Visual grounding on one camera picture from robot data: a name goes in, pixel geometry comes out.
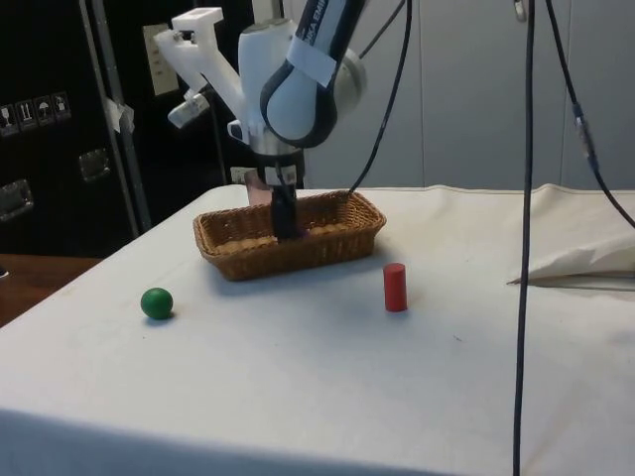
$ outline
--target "table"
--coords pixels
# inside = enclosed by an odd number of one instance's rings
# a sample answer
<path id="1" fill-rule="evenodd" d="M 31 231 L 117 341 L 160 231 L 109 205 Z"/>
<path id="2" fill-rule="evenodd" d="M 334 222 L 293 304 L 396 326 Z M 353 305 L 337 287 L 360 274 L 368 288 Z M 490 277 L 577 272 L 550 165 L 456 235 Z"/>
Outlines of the table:
<path id="1" fill-rule="evenodd" d="M 101 260 L 0 254 L 0 327 L 48 298 Z"/>
<path id="2" fill-rule="evenodd" d="M 227 283 L 191 231 L 247 203 L 224 187 L 1 329 L 0 474 L 511 474 L 522 195 L 364 194 L 388 217 L 372 258 Z M 630 233 L 596 193 L 534 203 L 537 258 Z M 399 315 L 392 261 L 408 266 Z M 143 316 L 151 287 L 175 319 Z M 633 299 L 531 289 L 526 474 L 635 473 Z"/>

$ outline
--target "white robot link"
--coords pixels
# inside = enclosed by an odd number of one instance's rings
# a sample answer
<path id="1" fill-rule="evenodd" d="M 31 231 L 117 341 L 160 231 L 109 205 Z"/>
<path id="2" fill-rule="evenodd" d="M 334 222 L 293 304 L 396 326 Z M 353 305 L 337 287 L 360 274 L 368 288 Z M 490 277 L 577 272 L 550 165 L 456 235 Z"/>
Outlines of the white robot link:
<path id="1" fill-rule="evenodd" d="M 165 59 L 188 84 L 186 102 L 169 118 L 183 127 L 209 107 L 208 85 L 236 120 L 227 130 L 254 152 L 262 181 L 272 188 L 272 225 L 280 240 L 302 236 L 296 224 L 296 186 L 303 149 L 324 142 L 338 118 L 366 90 L 366 71 L 348 49 L 367 0 L 309 0 L 300 25 L 275 19 L 240 36 L 240 75 L 218 49 L 220 8 L 197 8 L 173 19 L 155 37 Z"/>

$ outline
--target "wall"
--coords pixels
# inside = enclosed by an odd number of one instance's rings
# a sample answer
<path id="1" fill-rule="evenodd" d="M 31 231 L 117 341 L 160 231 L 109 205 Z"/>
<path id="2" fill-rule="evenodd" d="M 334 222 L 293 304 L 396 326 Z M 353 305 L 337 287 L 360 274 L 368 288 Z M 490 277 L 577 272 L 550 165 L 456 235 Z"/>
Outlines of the wall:
<path id="1" fill-rule="evenodd" d="M 299 19 L 306 0 L 286 0 Z M 398 0 L 370 0 L 351 47 L 361 51 Z M 635 4 L 556 0 L 578 96 L 591 121 L 606 179 L 635 187 L 630 45 Z M 513 2 L 415 2 L 413 39 L 399 98 L 366 185 L 521 188 L 525 149 L 526 24 Z M 308 151 L 308 183 L 347 186 L 363 167 L 397 66 L 404 15 L 367 57 L 369 93 L 329 141 Z M 537 2 L 536 184 L 594 187 L 572 126 L 571 106 L 544 2 Z"/>

